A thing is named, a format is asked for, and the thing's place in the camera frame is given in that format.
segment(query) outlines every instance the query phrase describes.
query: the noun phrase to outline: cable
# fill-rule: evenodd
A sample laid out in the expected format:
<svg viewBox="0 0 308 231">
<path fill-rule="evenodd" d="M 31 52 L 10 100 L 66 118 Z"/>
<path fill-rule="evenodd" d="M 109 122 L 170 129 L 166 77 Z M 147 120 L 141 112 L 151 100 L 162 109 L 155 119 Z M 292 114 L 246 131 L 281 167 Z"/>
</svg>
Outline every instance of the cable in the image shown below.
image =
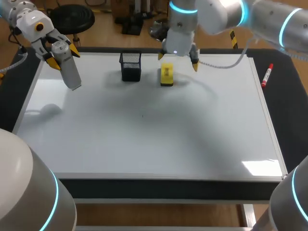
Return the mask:
<svg viewBox="0 0 308 231">
<path fill-rule="evenodd" d="M 86 3 L 86 5 L 88 5 L 88 6 L 104 6 L 104 5 L 106 5 L 107 0 L 104 0 L 103 3 L 96 4 L 96 5 L 91 5 L 91 4 L 89 4 L 87 0 L 85 0 L 85 3 Z"/>
<path fill-rule="evenodd" d="M 0 70 L 0 73 L 6 72 L 6 71 L 8 71 L 8 70 L 11 70 L 11 69 L 17 67 L 18 65 L 22 64 L 22 63 L 26 60 L 26 58 L 27 58 L 27 56 L 28 56 L 28 53 L 26 52 L 26 53 L 19 54 L 19 55 L 22 55 L 22 56 L 23 56 L 21 60 L 19 60 L 18 62 L 12 64 L 11 66 L 8 66 L 8 67 L 6 67 L 6 68 L 4 68 L 4 69 L 1 69 L 1 70 Z"/>
<path fill-rule="evenodd" d="M 290 53 L 288 51 L 286 51 L 284 48 L 278 46 L 277 44 L 275 43 L 272 43 L 272 42 L 269 42 L 275 49 L 277 49 L 278 51 L 280 51 L 281 53 L 289 56 L 290 58 L 295 58 L 295 59 L 299 59 L 301 61 L 305 61 L 305 62 L 308 62 L 308 55 L 306 54 L 302 54 L 302 55 L 299 55 L 299 54 L 294 54 L 294 53 Z"/>
<path fill-rule="evenodd" d="M 233 67 L 235 67 L 237 64 L 239 64 L 239 63 L 241 62 L 241 60 L 243 59 L 244 55 L 246 54 L 246 52 L 247 52 L 247 50 L 248 50 L 248 47 L 249 47 L 250 42 L 253 41 L 253 40 L 255 40 L 255 39 L 256 39 L 256 37 L 252 37 L 252 38 L 250 38 L 250 39 L 247 41 L 246 47 L 245 47 L 245 49 L 243 50 L 243 52 L 242 52 L 241 56 L 239 57 L 239 59 L 238 59 L 234 64 L 232 64 L 232 65 L 230 65 L 230 66 L 216 66 L 216 65 L 208 64 L 208 63 L 205 63 L 205 62 L 202 62 L 202 61 L 200 61 L 200 63 L 203 64 L 203 65 L 207 65 L 207 66 L 214 67 L 214 68 L 218 68 L 218 69 L 229 69 L 229 68 L 233 68 Z"/>
</svg>

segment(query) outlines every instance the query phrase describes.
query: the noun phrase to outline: cardboard box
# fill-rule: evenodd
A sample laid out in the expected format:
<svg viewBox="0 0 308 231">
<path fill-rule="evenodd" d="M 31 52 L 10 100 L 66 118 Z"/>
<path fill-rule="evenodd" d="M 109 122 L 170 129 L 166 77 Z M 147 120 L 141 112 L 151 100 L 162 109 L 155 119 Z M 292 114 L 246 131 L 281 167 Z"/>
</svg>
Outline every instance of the cardboard box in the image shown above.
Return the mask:
<svg viewBox="0 0 308 231">
<path fill-rule="evenodd" d="M 129 16 L 130 0 L 110 0 L 110 4 L 114 18 Z"/>
</svg>

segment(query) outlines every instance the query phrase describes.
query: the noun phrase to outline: yellow object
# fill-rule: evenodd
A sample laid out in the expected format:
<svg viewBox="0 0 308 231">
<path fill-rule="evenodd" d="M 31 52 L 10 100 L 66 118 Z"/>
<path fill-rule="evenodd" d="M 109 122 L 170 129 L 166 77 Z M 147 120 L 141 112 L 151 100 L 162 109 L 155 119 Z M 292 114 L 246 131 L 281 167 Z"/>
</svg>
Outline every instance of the yellow object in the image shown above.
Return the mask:
<svg viewBox="0 0 308 231">
<path fill-rule="evenodd" d="M 173 64 L 163 63 L 161 66 L 161 72 L 160 85 L 173 86 Z"/>
<path fill-rule="evenodd" d="M 75 47 L 75 45 L 74 45 L 73 43 L 71 43 L 71 44 L 69 45 L 69 48 L 71 49 L 71 51 L 72 51 L 73 53 L 75 53 L 75 55 L 76 55 L 78 58 L 80 58 L 80 54 L 79 54 L 79 52 L 77 51 L 77 48 Z"/>
<path fill-rule="evenodd" d="M 230 37 L 231 37 L 233 49 L 235 49 L 235 50 L 238 49 L 237 39 L 236 39 L 236 36 L 235 36 L 235 33 L 234 33 L 233 30 L 230 31 Z"/>
<path fill-rule="evenodd" d="M 163 56 L 164 56 L 164 54 L 158 53 L 158 60 L 161 60 Z"/>
<path fill-rule="evenodd" d="M 35 25 L 35 30 L 36 31 L 41 31 L 41 30 L 43 30 L 43 28 L 44 28 L 44 24 L 43 23 L 37 23 Z"/>
<path fill-rule="evenodd" d="M 49 65 L 51 68 L 56 69 L 56 70 L 58 70 L 58 71 L 61 70 L 61 68 L 59 67 L 57 61 L 56 61 L 53 57 L 47 59 L 46 62 L 48 63 L 48 65 Z"/>
<path fill-rule="evenodd" d="M 192 64 L 193 69 L 194 69 L 195 72 L 198 71 L 198 65 L 199 65 L 199 61 L 196 64 Z"/>
</svg>

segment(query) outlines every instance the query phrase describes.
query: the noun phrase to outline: red marker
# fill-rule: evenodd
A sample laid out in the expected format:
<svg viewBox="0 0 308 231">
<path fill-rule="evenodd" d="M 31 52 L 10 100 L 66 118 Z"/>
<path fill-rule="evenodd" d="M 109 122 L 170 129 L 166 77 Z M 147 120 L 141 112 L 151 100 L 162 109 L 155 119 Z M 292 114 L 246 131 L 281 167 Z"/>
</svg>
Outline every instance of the red marker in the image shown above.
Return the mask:
<svg viewBox="0 0 308 231">
<path fill-rule="evenodd" d="M 271 73 L 273 67 L 274 67 L 274 64 L 270 64 L 270 65 L 269 65 L 269 68 L 268 68 L 268 70 L 267 70 L 267 72 L 266 72 L 266 74 L 265 74 L 265 76 L 264 76 L 264 78 L 263 78 L 263 81 L 262 81 L 262 83 L 261 83 L 261 87 L 262 87 L 262 88 L 265 88 L 266 83 L 268 82 L 268 79 L 269 79 L 269 77 L 270 77 L 270 73 Z"/>
</svg>

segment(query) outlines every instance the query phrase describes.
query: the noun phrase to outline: white cable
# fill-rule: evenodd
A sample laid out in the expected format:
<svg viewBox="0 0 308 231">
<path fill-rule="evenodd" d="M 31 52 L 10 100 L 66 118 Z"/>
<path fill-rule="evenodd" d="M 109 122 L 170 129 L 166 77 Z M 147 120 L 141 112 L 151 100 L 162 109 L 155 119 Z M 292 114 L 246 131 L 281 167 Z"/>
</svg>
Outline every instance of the white cable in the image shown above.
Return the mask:
<svg viewBox="0 0 308 231">
<path fill-rule="evenodd" d="M 232 65 L 230 65 L 230 66 L 216 66 L 216 65 L 208 64 L 208 63 L 205 63 L 205 62 L 202 62 L 202 61 L 200 61 L 200 63 L 203 64 L 203 65 L 207 65 L 207 66 L 214 67 L 214 68 L 218 68 L 218 69 L 229 69 L 229 68 L 233 68 L 233 67 L 235 67 L 237 64 L 240 63 L 240 61 L 243 59 L 244 55 L 246 54 L 246 52 L 247 52 L 247 50 L 248 50 L 248 47 L 249 47 L 250 42 L 253 41 L 253 40 L 255 40 L 255 39 L 256 39 L 256 37 L 252 37 L 252 38 L 250 38 L 250 39 L 247 41 L 246 47 L 245 47 L 245 49 L 243 50 L 243 52 L 242 52 L 241 56 L 239 57 L 239 59 L 238 59 L 234 64 L 232 64 Z"/>
<path fill-rule="evenodd" d="M 0 73 L 6 72 L 6 71 L 8 71 L 8 70 L 11 70 L 11 69 L 17 67 L 18 65 L 22 64 L 22 63 L 26 60 L 26 58 L 27 58 L 27 56 L 28 56 L 28 53 L 26 52 L 26 53 L 19 54 L 19 55 L 22 55 L 22 56 L 23 56 L 21 60 L 19 60 L 18 62 L 12 64 L 11 66 L 8 66 L 8 67 L 6 67 L 6 68 L 4 68 L 4 69 L 1 69 L 1 70 L 0 70 Z"/>
</svg>

